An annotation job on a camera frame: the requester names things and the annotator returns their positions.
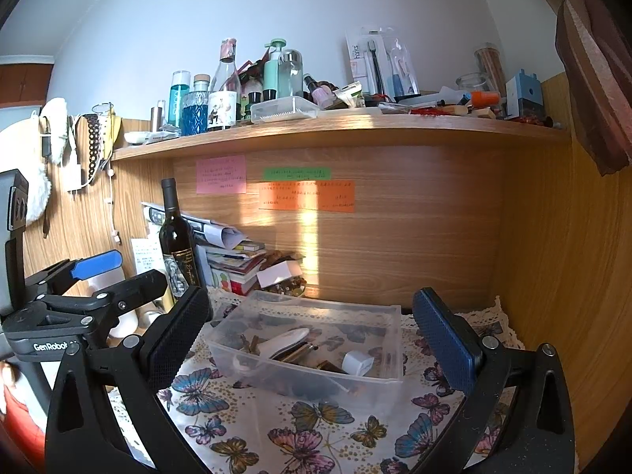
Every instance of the white fluffy object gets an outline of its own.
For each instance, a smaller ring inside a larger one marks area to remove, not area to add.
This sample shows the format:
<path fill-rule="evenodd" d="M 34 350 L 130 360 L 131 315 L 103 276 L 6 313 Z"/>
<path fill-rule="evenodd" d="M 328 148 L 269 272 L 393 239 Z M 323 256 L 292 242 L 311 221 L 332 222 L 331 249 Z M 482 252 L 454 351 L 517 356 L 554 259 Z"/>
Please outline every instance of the white fluffy object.
<path fill-rule="evenodd" d="M 0 172 L 19 169 L 28 181 L 27 225 L 42 216 L 51 195 L 51 181 L 41 157 L 42 131 L 40 119 L 33 116 L 0 132 Z"/>
<path fill-rule="evenodd" d="M 68 106 L 64 98 L 53 98 L 43 106 L 40 117 L 48 118 L 51 134 L 51 156 L 49 160 L 61 166 L 68 142 Z"/>

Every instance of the stack of books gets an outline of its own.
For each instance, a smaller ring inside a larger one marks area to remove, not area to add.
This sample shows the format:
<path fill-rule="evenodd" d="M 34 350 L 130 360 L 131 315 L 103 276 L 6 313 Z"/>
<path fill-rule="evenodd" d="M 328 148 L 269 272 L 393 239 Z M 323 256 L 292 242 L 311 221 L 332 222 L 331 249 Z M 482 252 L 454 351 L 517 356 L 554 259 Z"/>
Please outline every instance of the stack of books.
<path fill-rule="evenodd" d="M 232 250 L 205 243 L 198 243 L 196 249 L 205 283 L 239 296 L 254 289 L 267 253 L 265 244 L 250 240 L 241 241 Z"/>

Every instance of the pink sticky note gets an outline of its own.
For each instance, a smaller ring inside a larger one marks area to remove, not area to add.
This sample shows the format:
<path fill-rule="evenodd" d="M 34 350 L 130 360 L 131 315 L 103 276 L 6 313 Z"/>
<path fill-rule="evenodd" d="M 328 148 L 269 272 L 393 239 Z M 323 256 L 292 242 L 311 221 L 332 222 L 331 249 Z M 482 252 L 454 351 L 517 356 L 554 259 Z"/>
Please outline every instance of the pink sticky note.
<path fill-rule="evenodd" d="M 245 194 L 246 157 L 242 154 L 197 160 L 197 194 Z"/>

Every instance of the butterfly tablecloth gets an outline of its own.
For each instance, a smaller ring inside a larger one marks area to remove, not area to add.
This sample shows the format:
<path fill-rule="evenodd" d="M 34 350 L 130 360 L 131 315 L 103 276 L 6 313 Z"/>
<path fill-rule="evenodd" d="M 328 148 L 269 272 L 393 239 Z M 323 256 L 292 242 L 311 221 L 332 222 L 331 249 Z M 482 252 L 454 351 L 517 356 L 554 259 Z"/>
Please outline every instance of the butterfly tablecloth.
<path fill-rule="evenodd" d="M 218 305 L 222 302 L 216 298 L 216 315 L 224 311 Z M 494 334 L 508 347 L 523 348 L 498 298 L 494 307 L 463 316 L 479 334 Z M 186 441 L 216 474 L 403 474 L 437 439 L 463 399 L 448 385 L 411 316 L 402 317 L 402 397 L 387 419 L 277 395 L 221 376 L 205 341 L 207 326 L 171 388 L 158 396 Z M 334 353 L 339 340 L 329 342 Z M 151 465 L 118 391 L 110 399 L 133 453 Z M 506 391 L 469 465 L 490 451 L 510 400 Z"/>

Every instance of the blue gripper pad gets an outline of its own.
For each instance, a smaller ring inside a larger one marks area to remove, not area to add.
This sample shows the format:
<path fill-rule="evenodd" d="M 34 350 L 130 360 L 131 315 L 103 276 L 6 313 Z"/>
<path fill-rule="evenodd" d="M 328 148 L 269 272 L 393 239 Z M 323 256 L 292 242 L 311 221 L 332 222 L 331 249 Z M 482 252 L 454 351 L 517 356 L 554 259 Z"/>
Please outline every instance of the blue gripper pad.
<path fill-rule="evenodd" d="M 450 386 L 470 395 L 483 359 L 474 330 L 464 318 L 450 312 L 431 288 L 413 296 L 413 317 Z"/>
<path fill-rule="evenodd" d="M 116 250 L 96 254 L 90 258 L 77 261 L 75 268 L 70 272 L 76 280 L 87 280 L 93 276 L 111 271 L 122 266 L 122 255 Z"/>

